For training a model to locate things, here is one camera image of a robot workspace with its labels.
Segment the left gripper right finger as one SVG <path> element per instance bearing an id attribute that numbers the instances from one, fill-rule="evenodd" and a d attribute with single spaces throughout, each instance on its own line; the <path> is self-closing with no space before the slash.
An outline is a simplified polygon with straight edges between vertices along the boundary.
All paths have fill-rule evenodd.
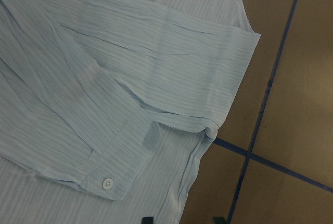
<path id="1" fill-rule="evenodd" d="M 225 224 L 225 218 L 222 216 L 213 217 L 213 224 Z"/>

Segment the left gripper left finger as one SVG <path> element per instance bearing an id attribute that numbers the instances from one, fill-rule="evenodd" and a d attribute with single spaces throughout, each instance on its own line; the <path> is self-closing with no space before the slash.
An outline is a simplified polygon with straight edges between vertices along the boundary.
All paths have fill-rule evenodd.
<path id="1" fill-rule="evenodd" d="M 153 224 L 153 216 L 143 217 L 142 224 Z"/>

